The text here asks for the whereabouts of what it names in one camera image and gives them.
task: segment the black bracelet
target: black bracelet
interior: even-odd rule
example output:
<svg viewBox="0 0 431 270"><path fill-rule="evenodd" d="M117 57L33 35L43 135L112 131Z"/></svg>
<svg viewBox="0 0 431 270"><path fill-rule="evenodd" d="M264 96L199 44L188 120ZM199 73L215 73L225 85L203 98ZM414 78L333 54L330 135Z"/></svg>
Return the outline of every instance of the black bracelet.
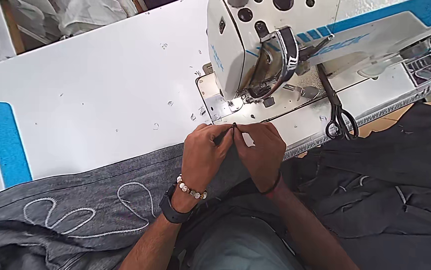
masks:
<svg viewBox="0 0 431 270"><path fill-rule="evenodd" d="M266 192L261 192L260 194L267 195L267 194L271 193L272 191L274 191L274 189L279 184L279 181L281 178L282 178L282 174L281 174L280 169L279 169L279 174L277 175L277 180L275 181L274 185L269 190L267 190Z"/></svg>

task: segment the scissors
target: scissors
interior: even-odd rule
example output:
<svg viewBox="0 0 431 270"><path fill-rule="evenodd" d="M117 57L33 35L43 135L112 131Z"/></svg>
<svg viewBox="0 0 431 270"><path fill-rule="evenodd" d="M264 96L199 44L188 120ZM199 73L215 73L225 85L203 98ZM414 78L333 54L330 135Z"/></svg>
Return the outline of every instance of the scissors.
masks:
<svg viewBox="0 0 431 270"><path fill-rule="evenodd" d="M342 108L342 103L340 102L337 93L332 88L332 85L329 83L329 79L327 79L327 76L325 75L322 64L317 65L317 70L319 72L320 82L327 93L329 102L331 103L331 120L325 127L325 134L331 139L346 138L347 140L355 140L359 136L359 128L357 127L356 120L351 114L349 114L349 112ZM343 115L349 120L351 126L354 128L353 135L349 132Z"/></svg>

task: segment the white cord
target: white cord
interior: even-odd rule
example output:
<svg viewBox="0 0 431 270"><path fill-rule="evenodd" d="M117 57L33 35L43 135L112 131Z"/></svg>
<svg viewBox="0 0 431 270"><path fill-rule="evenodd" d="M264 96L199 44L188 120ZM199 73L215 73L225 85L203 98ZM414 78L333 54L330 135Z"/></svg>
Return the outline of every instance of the white cord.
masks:
<svg viewBox="0 0 431 270"><path fill-rule="evenodd" d="M399 196L402 199L402 202L405 204L407 201L405 200L404 193L402 193L402 190L400 190L398 186L395 186L395 189L397 189L397 192L399 193Z"/></svg>
<svg viewBox="0 0 431 270"><path fill-rule="evenodd" d="M142 226L140 228L132 228L132 229L127 229L127 230L118 230L118 231L117 230L113 230L113 231L108 231L108 232L105 232L105 233L100 233L100 234L95 234L95 235L87 235L87 236L69 235L68 237L71 237L71 238L94 238L94 237L108 236L108 235L112 235L112 234L114 235L114 234L117 234L117 233L118 234L132 233L132 232L136 232L136 231L140 231L140 230L145 229L150 224L149 220L147 218L141 217L138 213L136 213L134 211L134 209L132 209L130 207L130 205L128 205L128 203L130 203L129 201L123 200L120 197L120 191L122 190L122 188L127 187L129 185L138 185L138 186L141 186L143 189L145 189L147 191L147 193L149 194L149 198L151 200L151 213L152 213L152 217L155 218L153 198L152 198L152 193L150 192L150 190L146 186L144 186L144 184L142 184L140 182L127 182L127 183L123 184L122 186L120 186L117 189L117 198L123 204L123 206L125 206L127 209L129 209L138 218L140 218L140 219L142 219L142 220L144 220L144 221L147 222L144 226ZM90 208L90 207L81 207L81 208L78 208L78 209L75 209L75 210L72 210L72 211L68 212L62 218L60 218L59 220L57 220L52 226L49 226L50 217L51 217L53 211L57 207L57 200L55 200L54 198L51 198L51 197L44 197L44 198L33 200L33 201L27 203L24 206L24 208L23 208L24 218L28 222L30 222L31 224L33 224L33 225L36 225L36 224L35 224L35 222L32 219L30 219L28 217L28 215L27 215L27 207L29 205L33 204L33 203L40 202L40 201L50 201L50 202L52 202L52 206L50 207L49 212L47 213L47 216L45 217L45 222L44 222L45 227L49 228L49 229L53 229L58 224L60 224L65 218L67 218L68 216L70 216L71 214L74 214L76 212L79 212L79 211L90 211L90 212L92 212L92 215L90 216L90 218L86 219L85 221L83 221L82 223L78 224L77 226L75 226L74 228L72 228L72 229L70 229L68 231L61 232L60 233L61 235L66 235L66 234L74 232L75 230L78 230L80 227L82 227L83 225L85 225L86 223L88 223L89 221L91 221L95 217L95 214L97 213L97 211L95 209L93 209L93 208Z"/></svg>
<svg viewBox="0 0 431 270"><path fill-rule="evenodd" d="M361 178L360 178L360 180L359 180L359 185L360 186L362 186L362 181L364 180L364 179L366 179L368 177L368 175L366 175L366 176L362 176Z"/></svg>

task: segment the right hand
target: right hand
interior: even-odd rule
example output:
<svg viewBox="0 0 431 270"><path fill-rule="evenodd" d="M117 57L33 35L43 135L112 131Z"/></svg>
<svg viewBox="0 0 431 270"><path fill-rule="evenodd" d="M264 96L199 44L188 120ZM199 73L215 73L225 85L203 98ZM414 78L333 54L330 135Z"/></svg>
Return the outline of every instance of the right hand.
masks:
<svg viewBox="0 0 431 270"><path fill-rule="evenodd" d="M254 145L248 147L242 137L248 133ZM255 186L260 192L269 190L275 184L286 145L272 123L237 125L234 142L239 158L248 169Z"/></svg>

